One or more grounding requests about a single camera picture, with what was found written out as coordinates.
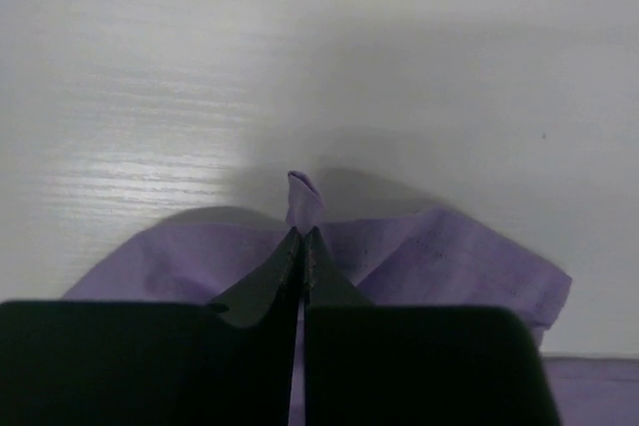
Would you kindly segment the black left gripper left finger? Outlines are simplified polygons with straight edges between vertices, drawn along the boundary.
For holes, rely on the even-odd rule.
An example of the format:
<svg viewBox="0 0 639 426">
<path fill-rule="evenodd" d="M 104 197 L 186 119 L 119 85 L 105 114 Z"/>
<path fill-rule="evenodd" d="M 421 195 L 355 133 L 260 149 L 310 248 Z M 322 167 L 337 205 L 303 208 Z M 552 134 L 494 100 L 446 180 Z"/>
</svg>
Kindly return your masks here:
<svg viewBox="0 0 639 426">
<path fill-rule="evenodd" d="M 10 301 L 1 307 L 5 425 L 284 425 L 301 298 L 291 230 L 202 305 Z"/>
</svg>

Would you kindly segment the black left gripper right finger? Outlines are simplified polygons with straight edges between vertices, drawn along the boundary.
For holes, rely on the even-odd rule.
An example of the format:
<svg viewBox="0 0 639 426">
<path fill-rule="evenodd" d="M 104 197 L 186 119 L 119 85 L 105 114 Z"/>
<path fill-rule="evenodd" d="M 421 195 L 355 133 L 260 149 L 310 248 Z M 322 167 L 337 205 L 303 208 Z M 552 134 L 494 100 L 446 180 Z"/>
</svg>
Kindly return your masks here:
<svg viewBox="0 0 639 426">
<path fill-rule="evenodd" d="M 556 425 L 533 338 L 499 307 L 376 306 L 305 238 L 310 425 Z"/>
</svg>

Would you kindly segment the purple t shirt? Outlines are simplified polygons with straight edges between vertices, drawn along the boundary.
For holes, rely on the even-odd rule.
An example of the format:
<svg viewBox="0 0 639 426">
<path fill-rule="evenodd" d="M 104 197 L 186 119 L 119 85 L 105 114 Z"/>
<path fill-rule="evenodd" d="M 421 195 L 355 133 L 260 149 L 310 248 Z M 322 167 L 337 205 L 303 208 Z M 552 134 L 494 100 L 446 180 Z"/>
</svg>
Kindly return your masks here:
<svg viewBox="0 0 639 426">
<path fill-rule="evenodd" d="M 570 292 L 569 275 L 480 222 L 446 208 L 327 222 L 312 181 L 290 172 L 287 226 L 318 227 L 336 267 L 380 305 L 481 305 L 517 313 L 541 341 Z M 166 220 L 124 242 L 67 292 L 75 300 L 202 303 L 266 260 L 283 227 Z M 634 425 L 634 359 L 550 357 L 544 362 L 565 425 Z"/>
</svg>

